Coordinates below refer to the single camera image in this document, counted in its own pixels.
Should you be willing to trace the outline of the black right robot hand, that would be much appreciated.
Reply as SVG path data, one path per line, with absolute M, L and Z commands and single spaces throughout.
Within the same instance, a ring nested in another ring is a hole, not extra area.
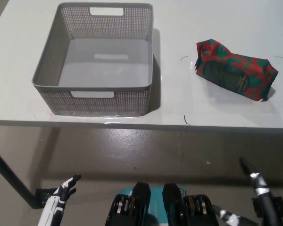
M 249 176 L 251 186 L 253 187 L 256 200 L 258 201 L 259 209 L 262 213 L 262 222 L 266 226 L 283 226 L 283 207 L 279 209 L 275 202 L 274 197 L 263 178 L 262 174 L 255 169 L 255 167 L 248 162 L 245 158 L 239 159 L 239 164 L 243 173 Z M 231 213 L 219 206 L 213 205 L 214 213 L 228 226 L 257 226 L 254 221 Z

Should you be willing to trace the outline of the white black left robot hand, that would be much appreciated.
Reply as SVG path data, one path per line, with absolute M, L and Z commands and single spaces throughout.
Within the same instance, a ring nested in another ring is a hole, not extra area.
M 37 226 L 60 226 L 67 200 L 76 192 L 73 188 L 81 175 L 74 175 L 62 183 L 47 200 Z

